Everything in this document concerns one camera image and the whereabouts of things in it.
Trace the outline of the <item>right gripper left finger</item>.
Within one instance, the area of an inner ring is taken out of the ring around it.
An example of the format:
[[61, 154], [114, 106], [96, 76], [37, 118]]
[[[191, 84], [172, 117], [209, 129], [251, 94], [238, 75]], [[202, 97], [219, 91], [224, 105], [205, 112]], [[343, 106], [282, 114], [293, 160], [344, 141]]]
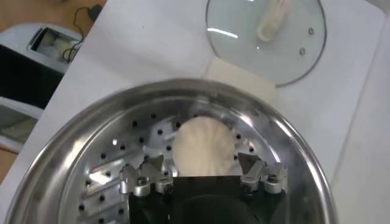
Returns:
[[164, 195], [173, 193], [174, 180], [164, 166], [164, 160], [164, 156], [159, 155], [146, 157], [138, 168], [126, 164], [119, 171], [119, 193], [136, 197], [147, 197], [153, 192]]

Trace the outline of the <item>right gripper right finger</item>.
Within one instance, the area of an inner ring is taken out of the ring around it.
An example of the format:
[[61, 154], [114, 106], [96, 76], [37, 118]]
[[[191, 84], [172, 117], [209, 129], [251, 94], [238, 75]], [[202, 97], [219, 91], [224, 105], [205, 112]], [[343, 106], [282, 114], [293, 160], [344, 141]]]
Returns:
[[267, 164], [259, 156], [238, 153], [238, 162], [243, 174], [240, 183], [256, 192], [262, 188], [269, 194], [288, 192], [288, 170], [282, 163]]

